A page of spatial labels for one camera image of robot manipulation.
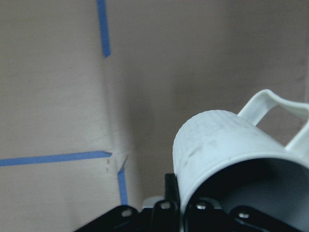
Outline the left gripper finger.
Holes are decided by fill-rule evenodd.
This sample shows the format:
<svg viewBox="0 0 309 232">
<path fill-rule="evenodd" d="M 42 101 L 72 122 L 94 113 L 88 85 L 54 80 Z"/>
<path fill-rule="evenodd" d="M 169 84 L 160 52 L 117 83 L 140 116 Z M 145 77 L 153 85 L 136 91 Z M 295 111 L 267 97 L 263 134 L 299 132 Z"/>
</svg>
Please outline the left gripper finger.
<svg viewBox="0 0 309 232">
<path fill-rule="evenodd" d="M 178 181 L 175 174 L 165 174 L 164 199 L 173 202 L 178 208 L 180 207 Z"/>
</svg>

